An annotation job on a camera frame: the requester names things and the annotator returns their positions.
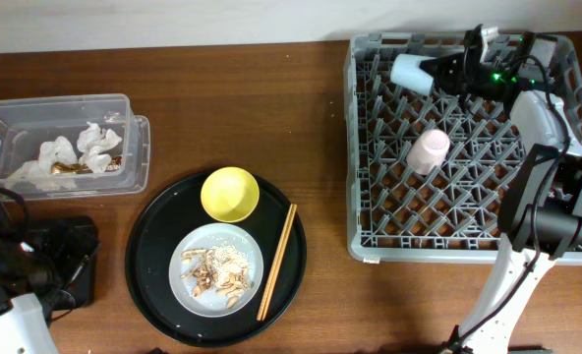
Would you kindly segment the blue cup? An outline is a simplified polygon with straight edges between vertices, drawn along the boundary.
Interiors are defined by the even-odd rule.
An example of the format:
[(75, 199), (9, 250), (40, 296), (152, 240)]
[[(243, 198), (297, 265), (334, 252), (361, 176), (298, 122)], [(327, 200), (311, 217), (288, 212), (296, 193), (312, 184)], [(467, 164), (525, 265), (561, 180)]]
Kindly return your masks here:
[(421, 63), (427, 60), (432, 60), (432, 57), (399, 54), (393, 62), (390, 80), (397, 86), (415, 93), (430, 95), (433, 91), (434, 78), (420, 68)]

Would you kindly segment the pink cup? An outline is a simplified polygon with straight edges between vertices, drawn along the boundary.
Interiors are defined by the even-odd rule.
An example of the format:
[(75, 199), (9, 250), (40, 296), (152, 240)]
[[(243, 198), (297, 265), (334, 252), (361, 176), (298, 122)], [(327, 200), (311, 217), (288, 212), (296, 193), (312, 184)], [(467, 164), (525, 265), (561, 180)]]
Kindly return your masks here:
[(424, 132), (412, 144), (406, 162), (420, 175), (428, 175), (435, 167), (440, 167), (449, 151), (450, 138), (439, 129)]

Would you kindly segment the yellow bowl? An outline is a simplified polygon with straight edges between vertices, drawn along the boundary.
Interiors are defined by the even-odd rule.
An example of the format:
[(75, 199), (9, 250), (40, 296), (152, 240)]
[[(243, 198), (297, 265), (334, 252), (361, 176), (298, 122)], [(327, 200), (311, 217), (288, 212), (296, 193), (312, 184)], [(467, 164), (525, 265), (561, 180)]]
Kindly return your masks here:
[(201, 189), (205, 212), (213, 219), (236, 223), (248, 218), (260, 199), (257, 179), (239, 167), (223, 167), (213, 171)]

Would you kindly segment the food scraps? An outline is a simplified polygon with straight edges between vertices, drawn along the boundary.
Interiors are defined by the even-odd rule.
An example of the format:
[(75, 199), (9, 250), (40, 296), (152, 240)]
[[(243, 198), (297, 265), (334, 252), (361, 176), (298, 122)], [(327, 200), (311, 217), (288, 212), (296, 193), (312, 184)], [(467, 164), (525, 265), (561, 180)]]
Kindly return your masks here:
[(249, 278), (251, 264), (247, 256), (232, 245), (213, 246), (208, 249), (189, 249), (181, 253), (184, 265), (193, 264), (182, 273), (181, 279), (193, 279), (190, 294), (198, 298), (213, 291), (232, 309), (244, 293), (252, 288)]

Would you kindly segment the grey plate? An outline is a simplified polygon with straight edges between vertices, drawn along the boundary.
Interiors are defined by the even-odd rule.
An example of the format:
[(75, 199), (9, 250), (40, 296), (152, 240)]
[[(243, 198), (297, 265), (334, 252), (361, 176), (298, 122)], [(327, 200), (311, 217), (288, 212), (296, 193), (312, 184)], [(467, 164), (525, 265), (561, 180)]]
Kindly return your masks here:
[[(190, 291), (195, 285), (191, 278), (182, 280), (181, 275), (193, 264), (184, 265), (181, 253), (189, 249), (208, 249), (213, 246), (232, 245), (247, 256), (251, 264), (249, 278), (252, 288), (247, 290), (232, 309), (213, 291), (206, 291), (195, 298)], [(263, 258), (256, 240), (242, 228), (228, 223), (211, 223), (201, 226), (185, 236), (175, 248), (169, 263), (168, 278), (173, 295), (189, 312), (204, 318), (222, 318), (238, 312), (248, 305), (262, 283)]]

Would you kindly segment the white tissue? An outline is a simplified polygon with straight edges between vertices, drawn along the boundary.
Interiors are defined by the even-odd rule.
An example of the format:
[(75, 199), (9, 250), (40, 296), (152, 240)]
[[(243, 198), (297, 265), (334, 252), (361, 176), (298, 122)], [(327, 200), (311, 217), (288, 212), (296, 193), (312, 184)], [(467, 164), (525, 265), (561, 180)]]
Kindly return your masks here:
[(76, 146), (64, 136), (54, 141), (40, 145), (37, 160), (25, 162), (12, 173), (5, 183), (7, 189), (12, 189), (20, 182), (30, 182), (37, 190), (55, 192), (61, 189), (75, 189), (77, 184), (75, 173), (51, 174), (51, 166), (55, 162), (66, 165), (85, 164), (91, 170), (89, 174), (108, 173), (106, 166), (115, 156), (108, 153), (116, 148), (123, 139), (112, 129), (102, 129), (96, 123), (87, 122), (88, 128), (79, 133)]

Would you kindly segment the gold foil wrapper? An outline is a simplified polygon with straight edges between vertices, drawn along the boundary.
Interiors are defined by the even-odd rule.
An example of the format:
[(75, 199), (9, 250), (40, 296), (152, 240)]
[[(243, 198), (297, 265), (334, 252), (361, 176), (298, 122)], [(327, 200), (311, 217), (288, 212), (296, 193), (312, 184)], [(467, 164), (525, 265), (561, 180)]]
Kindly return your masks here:
[[(118, 171), (122, 164), (122, 157), (115, 156), (111, 159), (111, 161), (106, 166), (106, 172), (115, 172)], [(63, 173), (75, 173), (75, 174), (89, 174), (92, 173), (92, 170), (85, 164), (71, 164), (66, 165), (61, 162), (55, 162), (50, 169), (51, 174), (63, 174)]]

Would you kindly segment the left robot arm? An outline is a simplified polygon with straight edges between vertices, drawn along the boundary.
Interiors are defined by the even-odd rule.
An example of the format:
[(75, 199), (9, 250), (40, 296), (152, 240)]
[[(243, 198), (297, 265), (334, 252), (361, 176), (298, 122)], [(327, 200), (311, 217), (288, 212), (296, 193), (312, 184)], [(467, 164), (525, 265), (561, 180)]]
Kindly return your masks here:
[(0, 353), (54, 353), (49, 327), (94, 298), (99, 250), (87, 216), (34, 221), (0, 188)]

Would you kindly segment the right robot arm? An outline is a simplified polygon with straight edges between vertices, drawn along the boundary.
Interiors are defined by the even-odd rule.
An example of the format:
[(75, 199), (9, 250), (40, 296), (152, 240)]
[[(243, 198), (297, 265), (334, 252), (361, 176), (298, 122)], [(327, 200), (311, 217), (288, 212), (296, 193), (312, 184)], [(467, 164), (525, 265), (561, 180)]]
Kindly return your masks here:
[(476, 26), (460, 55), (420, 63), (449, 93), (500, 100), (528, 153), (505, 192), (491, 275), (474, 309), (443, 344), (444, 353), (505, 353), (539, 282), (562, 256), (582, 247), (582, 145), (557, 96), (549, 65), (554, 37), (526, 32), (511, 59), (487, 65), (496, 30)]

